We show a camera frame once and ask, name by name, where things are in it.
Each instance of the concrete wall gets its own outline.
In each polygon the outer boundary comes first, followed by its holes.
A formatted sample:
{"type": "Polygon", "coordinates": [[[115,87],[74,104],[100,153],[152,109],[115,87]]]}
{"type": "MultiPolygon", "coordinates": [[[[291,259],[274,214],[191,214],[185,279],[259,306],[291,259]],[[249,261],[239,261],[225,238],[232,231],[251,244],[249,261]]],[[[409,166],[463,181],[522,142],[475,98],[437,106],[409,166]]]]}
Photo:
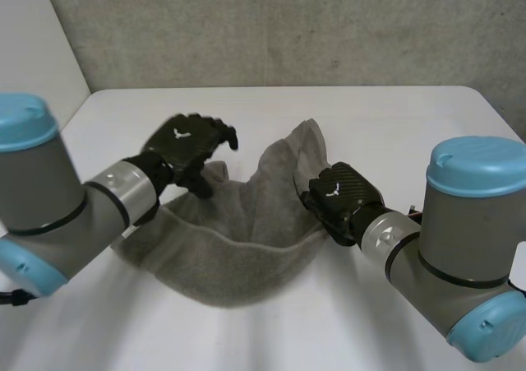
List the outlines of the concrete wall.
{"type": "Polygon", "coordinates": [[[47,100],[61,128],[90,95],[49,0],[0,0],[0,92],[13,91],[47,100]]]}
{"type": "Polygon", "coordinates": [[[526,0],[52,0],[92,91],[465,85],[526,136],[526,0]]]}

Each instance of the gray cylinder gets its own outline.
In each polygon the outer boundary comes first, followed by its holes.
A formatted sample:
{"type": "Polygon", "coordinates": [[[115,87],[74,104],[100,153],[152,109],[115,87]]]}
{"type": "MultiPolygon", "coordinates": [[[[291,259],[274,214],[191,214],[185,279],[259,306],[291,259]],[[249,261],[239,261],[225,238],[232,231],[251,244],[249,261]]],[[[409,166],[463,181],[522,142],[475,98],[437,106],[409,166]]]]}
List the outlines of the gray cylinder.
{"type": "Polygon", "coordinates": [[[525,200],[526,190],[468,198],[427,185],[422,257],[437,270],[466,281],[506,281],[517,244],[526,239],[525,200]]]}
{"type": "Polygon", "coordinates": [[[84,189],[60,136],[0,153],[0,167],[0,218],[10,231],[52,224],[82,203],[84,189]]]}
{"type": "Polygon", "coordinates": [[[453,285],[431,274],[418,260],[418,239],[404,246],[390,268],[393,286],[442,336],[464,315],[496,295],[513,291],[508,285],[473,289],[453,285]]]}
{"type": "Polygon", "coordinates": [[[86,207],[68,224],[37,235],[9,234],[9,240],[71,279],[127,228],[115,202],[95,188],[85,190],[86,207]]]}
{"type": "Polygon", "coordinates": [[[0,94],[0,220],[41,230],[81,209],[84,190],[46,103],[0,94]]]}
{"type": "Polygon", "coordinates": [[[387,212],[374,219],[365,230],[361,243],[362,253],[388,276],[388,260],[396,254],[396,248],[404,246],[402,241],[410,240],[419,232],[420,225],[406,215],[397,211],[387,212]]]}
{"type": "Polygon", "coordinates": [[[439,144],[427,168],[420,258],[456,285],[506,283],[526,239],[526,145],[498,137],[439,144]]]}
{"type": "Polygon", "coordinates": [[[126,210],[128,222],[136,223],[157,202],[150,178],[135,165],[119,161],[90,180],[113,194],[126,210]]]}

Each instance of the light blue cap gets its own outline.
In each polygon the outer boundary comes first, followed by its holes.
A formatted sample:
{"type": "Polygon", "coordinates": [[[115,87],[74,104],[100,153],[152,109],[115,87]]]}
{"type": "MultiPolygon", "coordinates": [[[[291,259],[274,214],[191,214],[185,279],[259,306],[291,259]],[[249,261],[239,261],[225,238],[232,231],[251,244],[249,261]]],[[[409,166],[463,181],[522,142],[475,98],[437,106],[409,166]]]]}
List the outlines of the light blue cap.
{"type": "Polygon", "coordinates": [[[451,329],[446,340],[468,359],[482,363],[512,349],[526,335],[526,298],[518,291],[479,305],[451,329]]]}
{"type": "Polygon", "coordinates": [[[0,152],[23,151],[58,134],[44,100],[31,94],[0,93],[0,152]]]}
{"type": "Polygon", "coordinates": [[[5,237],[0,239],[0,271],[38,297],[53,294],[69,281],[55,267],[5,237]]]}
{"type": "Polygon", "coordinates": [[[458,197],[496,197],[526,188],[526,145],[499,137],[443,141],[431,153],[427,182],[458,197]]]}

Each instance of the white table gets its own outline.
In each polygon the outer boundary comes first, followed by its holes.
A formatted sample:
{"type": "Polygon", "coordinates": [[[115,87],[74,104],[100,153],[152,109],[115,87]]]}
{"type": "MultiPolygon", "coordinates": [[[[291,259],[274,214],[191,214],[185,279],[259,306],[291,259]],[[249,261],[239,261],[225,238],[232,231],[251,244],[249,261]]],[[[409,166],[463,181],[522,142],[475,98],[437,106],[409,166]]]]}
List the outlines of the white table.
{"type": "MultiPolygon", "coordinates": [[[[476,134],[518,139],[464,87],[106,90],[84,103],[63,136],[86,180],[136,154],[178,112],[235,126],[239,152],[223,146],[214,158],[239,180],[250,177],[271,142],[314,118],[329,161],[349,162],[400,211],[422,207],[438,142],[476,134]]],[[[521,285],[525,272],[514,271],[521,285]]],[[[328,243],[274,298],[236,309],[187,299],[107,250],[51,299],[0,309],[0,369],[522,371],[526,340],[489,364],[469,362],[356,247],[328,243]]]]}

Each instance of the cloth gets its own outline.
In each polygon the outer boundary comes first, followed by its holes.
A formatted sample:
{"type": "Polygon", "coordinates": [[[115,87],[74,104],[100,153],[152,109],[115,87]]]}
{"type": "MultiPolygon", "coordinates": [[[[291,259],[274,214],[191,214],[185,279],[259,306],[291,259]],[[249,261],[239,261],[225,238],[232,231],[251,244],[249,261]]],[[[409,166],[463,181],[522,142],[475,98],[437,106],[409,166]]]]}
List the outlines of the cloth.
{"type": "Polygon", "coordinates": [[[307,120],[265,150],[248,182],[229,180],[224,162],[209,163],[202,175],[211,199],[184,194],[113,248],[204,304],[257,301],[292,280],[328,238],[296,190],[328,167],[321,130],[307,120]]]}

